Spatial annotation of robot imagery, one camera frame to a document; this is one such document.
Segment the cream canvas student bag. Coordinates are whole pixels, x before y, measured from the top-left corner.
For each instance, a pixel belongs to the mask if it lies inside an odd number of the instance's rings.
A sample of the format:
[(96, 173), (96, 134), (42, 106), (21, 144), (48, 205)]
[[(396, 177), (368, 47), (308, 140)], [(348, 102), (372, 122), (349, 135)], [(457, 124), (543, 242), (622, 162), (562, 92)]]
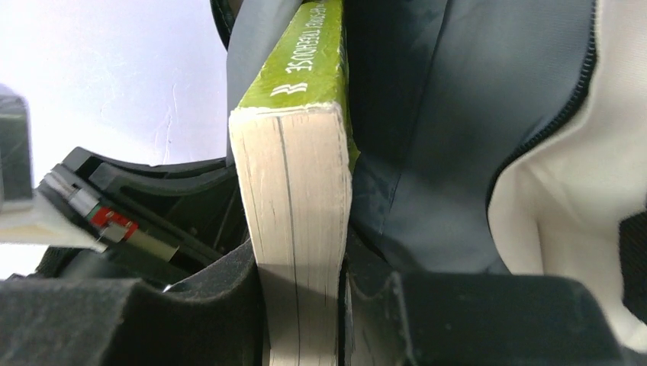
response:
[[(230, 116), (302, 2), (231, 2)], [(646, 3), (341, 2), (346, 246), (403, 273), (576, 281), (645, 357)], [(346, 266), (345, 248), (335, 365)]]

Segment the green treehouse book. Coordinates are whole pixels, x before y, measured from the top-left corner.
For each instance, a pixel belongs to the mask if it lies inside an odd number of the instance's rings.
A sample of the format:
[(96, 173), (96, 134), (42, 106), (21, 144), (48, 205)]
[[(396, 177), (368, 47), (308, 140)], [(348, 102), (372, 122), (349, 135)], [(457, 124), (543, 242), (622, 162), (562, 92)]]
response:
[(338, 293), (358, 150), (341, 1), (305, 1), (229, 119), (271, 365), (338, 362)]

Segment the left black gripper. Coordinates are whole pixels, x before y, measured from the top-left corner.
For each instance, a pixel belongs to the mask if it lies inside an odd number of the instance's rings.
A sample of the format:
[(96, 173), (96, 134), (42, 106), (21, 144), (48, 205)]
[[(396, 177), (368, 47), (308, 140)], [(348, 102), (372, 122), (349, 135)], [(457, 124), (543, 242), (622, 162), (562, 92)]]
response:
[(75, 148), (38, 192), (92, 247), (48, 248), (41, 278), (142, 278), (167, 285), (244, 243), (237, 171), (224, 158), (144, 165)]

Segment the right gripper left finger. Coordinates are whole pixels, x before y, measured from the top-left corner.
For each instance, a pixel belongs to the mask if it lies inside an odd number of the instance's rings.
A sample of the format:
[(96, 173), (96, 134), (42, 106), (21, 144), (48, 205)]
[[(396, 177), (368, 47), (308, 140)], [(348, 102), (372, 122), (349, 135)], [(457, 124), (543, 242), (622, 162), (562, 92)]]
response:
[(263, 308), (249, 242), (167, 291), (140, 279), (1, 284), (3, 365), (258, 365)]

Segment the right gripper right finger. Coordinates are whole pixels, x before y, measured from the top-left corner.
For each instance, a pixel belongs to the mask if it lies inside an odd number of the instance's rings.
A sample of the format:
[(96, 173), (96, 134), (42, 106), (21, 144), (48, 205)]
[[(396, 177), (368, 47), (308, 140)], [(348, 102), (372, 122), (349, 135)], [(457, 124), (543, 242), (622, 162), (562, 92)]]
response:
[(348, 365), (623, 365), (590, 292), (566, 278), (399, 272), (346, 246)]

